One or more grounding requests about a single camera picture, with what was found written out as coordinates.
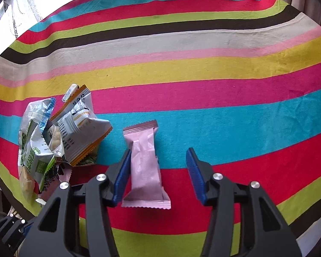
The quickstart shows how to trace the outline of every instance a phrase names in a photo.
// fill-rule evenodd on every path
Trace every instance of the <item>table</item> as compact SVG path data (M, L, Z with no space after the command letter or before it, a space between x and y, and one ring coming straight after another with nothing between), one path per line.
M259 181L289 224L305 225L297 233L312 223L321 201L321 27L287 3L74 0L19 37L0 56L0 178L32 214L40 207L17 182L20 117L37 98L54 96L58 110L71 83L86 84L94 112L113 125L98 165L77 167L73 184L119 160L123 127L159 124L172 208L110 210L122 257L199 255L210 211L185 169L190 146L234 182Z

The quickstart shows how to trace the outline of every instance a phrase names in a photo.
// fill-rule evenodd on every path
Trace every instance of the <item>silver bolt head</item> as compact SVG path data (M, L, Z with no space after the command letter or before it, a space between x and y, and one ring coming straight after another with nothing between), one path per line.
M106 176L105 174L98 174L98 175L97 175L97 180L98 180L99 182L104 181L106 178L107 178L107 176Z
M260 188L260 183L259 183L259 182L256 182L256 181L253 181L253 182L251 182L251 186L252 186L253 188Z
M219 180L223 179L223 175L220 174L220 173L214 173L213 174L213 179L219 181Z
M62 182L59 187L62 189L62 190L65 190L69 187L69 183L68 182Z

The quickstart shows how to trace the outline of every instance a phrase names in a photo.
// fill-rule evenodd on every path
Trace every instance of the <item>white stripe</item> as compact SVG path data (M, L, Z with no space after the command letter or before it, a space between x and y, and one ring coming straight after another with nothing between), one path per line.
M260 48L297 37L318 25L305 14L267 28L254 30L203 30L154 34L62 48L47 57L19 65L0 57L0 76L18 81L62 66L141 54L209 48Z
M306 257L321 238L321 218L315 221L307 231L297 238L302 257Z

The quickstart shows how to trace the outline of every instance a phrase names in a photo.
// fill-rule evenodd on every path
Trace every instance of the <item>plastic packaging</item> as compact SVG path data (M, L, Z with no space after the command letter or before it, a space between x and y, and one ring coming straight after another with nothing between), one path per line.
M65 159L72 166L93 151L112 130L110 122L98 119L82 100L57 122L57 126L62 134Z
M55 101L55 98L48 98L30 102L21 118L18 132L18 175L22 194L28 202L32 199L35 183L33 177L31 177L23 164L23 151L26 144L28 128L31 121L34 121L36 124L39 124L40 130L43 131L54 109Z
M29 201L32 199L34 190L34 179L24 166L18 166L19 184L24 198Z
M77 89L75 93L66 101L66 103L61 107L60 110L57 111L55 115L52 115L52 117L49 120L48 126L46 129L49 129L52 125L57 124L57 122L69 111L72 110L72 108L80 101L86 103L86 106L93 110L93 103L92 103L92 97L91 92L86 87L86 85L83 85L81 88Z
M98 148L97 145L88 155L86 155L76 166L90 166L96 164L96 160L98 159Z
M46 174L42 191L38 194L38 203L44 205L62 182L69 182L73 168L65 162L57 162Z
M67 92L64 94L62 101L66 102L79 88L80 86L78 86L77 84L72 84L67 90Z
M24 114L22 115L19 132L18 132L18 166L22 166L22 151L26 143L27 130L30 125L30 121L34 121L39 124L40 131L46 127L47 121L49 120L51 113L55 107L55 98L48 98L38 101L30 102Z
M57 170L58 168L54 166L45 174L43 187L41 188L41 192L38 194L38 198L43 199L45 202L48 201L50 196L61 183L57 174Z
M126 127L123 136L131 149L131 191L122 207L170 209L171 201L162 186L161 172L155 153L156 120Z
M30 122L23 153L23 164L42 190L45 173L55 164L53 152L46 144L38 124Z
M59 127L53 125L50 128L50 132L52 133L52 135L49 143L49 149L52 151L56 158L62 158L64 156L64 147Z

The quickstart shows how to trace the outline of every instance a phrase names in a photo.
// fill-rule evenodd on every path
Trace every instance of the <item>yellow stripe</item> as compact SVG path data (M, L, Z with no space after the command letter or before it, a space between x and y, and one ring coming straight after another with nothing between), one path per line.
M59 75L48 80L28 82L16 88L0 85L0 100L12 102L29 97L61 95L69 82L81 82L81 85L86 84L90 90L100 90L191 80L260 79L291 73L318 63L321 63L321 37L262 57L156 61Z
M14 41L9 47L20 53L31 53L39 48L44 48L50 45L56 39L63 39L66 37L76 37L94 32L127 28L143 25L163 24L181 21L194 20L213 20L213 19L256 19L275 15L281 12L287 3L283 0L277 0L270 8L258 11L233 11L233 12L185 12L172 13L166 15L155 15L146 17L135 17L121 20L107 21L102 23L95 23L75 29L58 31L52 33L47 39L41 40L34 44L25 44L19 40Z
M0 177L12 191L13 196L26 209L38 214L40 207L34 202L26 202L20 191L19 181L9 174L0 162ZM313 204L321 199L321 177L304 187L302 190L277 205L285 220L292 223ZM234 225L231 254L236 254L239 246L240 223ZM115 241L121 257L197 257L201 253L206 232L182 235L151 235L113 229ZM86 220L80 218L81 245L88 247L86 241Z

